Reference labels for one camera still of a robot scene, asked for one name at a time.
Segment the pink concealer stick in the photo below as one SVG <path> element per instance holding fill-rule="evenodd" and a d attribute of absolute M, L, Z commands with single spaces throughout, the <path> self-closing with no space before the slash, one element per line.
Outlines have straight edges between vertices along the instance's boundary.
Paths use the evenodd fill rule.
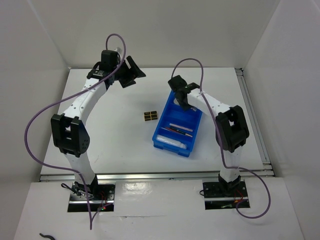
<path fill-rule="evenodd" d="M 171 127 L 173 127 L 173 128 L 180 129 L 180 130 L 185 130 L 185 131 L 193 132 L 193 129 L 191 129 L 191 128 L 188 128 L 188 127 L 185 127 L 185 126 L 181 126 L 181 125 L 177 125 L 177 124 L 174 124 L 174 123 L 169 123 L 169 126 L 171 126 Z"/>

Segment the dark green eyeliner pencil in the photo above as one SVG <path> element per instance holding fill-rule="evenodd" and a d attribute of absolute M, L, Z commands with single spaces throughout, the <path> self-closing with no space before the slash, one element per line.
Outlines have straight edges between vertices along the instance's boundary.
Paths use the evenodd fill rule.
<path fill-rule="evenodd" d="M 182 130 L 179 130 L 177 128 L 173 128 L 173 127 L 164 127 L 164 129 L 168 130 L 168 131 L 171 131 L 171 132 L 175 132 L 177 134 L 180 134 L 180 135 L 184 135 L 184 136 L 187 136 L 187 137 L 193 137 L 191 134 L 187 133 L 187 132 L 184 132 Z"/>

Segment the clear plastic tube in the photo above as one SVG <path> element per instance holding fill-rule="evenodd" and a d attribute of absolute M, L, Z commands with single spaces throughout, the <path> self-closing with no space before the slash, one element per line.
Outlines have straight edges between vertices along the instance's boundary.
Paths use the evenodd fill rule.
<path fill-rule="evenodd" d="M 184 143 L 182 143 L 182 142 L 180 142 L 178 140 L 163 136 L 163 135 L 159 135 L 158 134 L 156 136 L 156 140 L 159 141 L 159 142 L 174 146 L 174 147 L 178 147 L 178 148 L 181 148 L 181 149 L 187 149 L 187 145 L 186 144 L 184 144 Z"/>

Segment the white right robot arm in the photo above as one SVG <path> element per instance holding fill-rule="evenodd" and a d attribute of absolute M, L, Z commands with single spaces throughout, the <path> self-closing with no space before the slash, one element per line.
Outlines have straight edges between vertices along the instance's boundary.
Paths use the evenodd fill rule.
<path fill-rule="evenodd" d="M 222 103 L 204 92 L 198 84 L 188 84 L 180 75 L 172 77 L 168 84 L 183 110 L 196 108 L 212 117 L 222 158 L 218 190 L 223 196 L 230 196 L 241 181 L 241 155 L 250 135 L 243 109 L 239 105 Z"/>

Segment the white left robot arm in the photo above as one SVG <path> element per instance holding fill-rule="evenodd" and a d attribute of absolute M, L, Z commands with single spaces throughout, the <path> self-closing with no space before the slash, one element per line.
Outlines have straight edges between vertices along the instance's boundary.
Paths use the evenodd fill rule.
<path fill-rule="evenodd" d="M 103 50 L 101 60 L 88 72 L 83 86 L 83 94 L 62 113 L 51 117 L 51 131 L 54 146 L 67 158 L 75 172 L 75 185 L 88 200 L 99 193 L 98 178 L 91 168 L 87 150 L 90 136 L 86 130 L 87 119 L 99 99 L 115 82 L 123 88 L 136 83 L 137 78 L 144 78 L 131 56 L 124 61 L 116 50 Z"/>

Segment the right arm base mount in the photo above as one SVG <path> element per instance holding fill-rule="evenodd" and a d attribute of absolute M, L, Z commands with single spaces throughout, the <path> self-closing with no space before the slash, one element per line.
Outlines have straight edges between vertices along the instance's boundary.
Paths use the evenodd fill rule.
<path fill-rule="evenodd" d="M 239 185 L 228 192 L 223 192 L 219 182 L 203 182 L 199 194 L 204 197 L 206 210 L 225 210 L 238 208 L 250 208 L 246 183 L 241 181 Z"/>

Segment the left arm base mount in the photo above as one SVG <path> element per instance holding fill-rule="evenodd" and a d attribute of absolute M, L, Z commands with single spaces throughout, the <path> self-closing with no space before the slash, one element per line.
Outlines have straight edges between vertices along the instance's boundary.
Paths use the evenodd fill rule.
<path fill-rule="evenodd" d="M 88 211 L 87 195 L 84 190 L 76 188 L 73 183 L 68 186 L 66 183 L 62 183 L 61 187 L 69 190 L 69 202 L 68 213 L 84 213 Z M 102 184 L 99 186 L 100 191 L 94 195 L 88 194 L 90 209 L 92 212 L 113 212 L 115 207 L 115 190 L 116 184 Z"/>

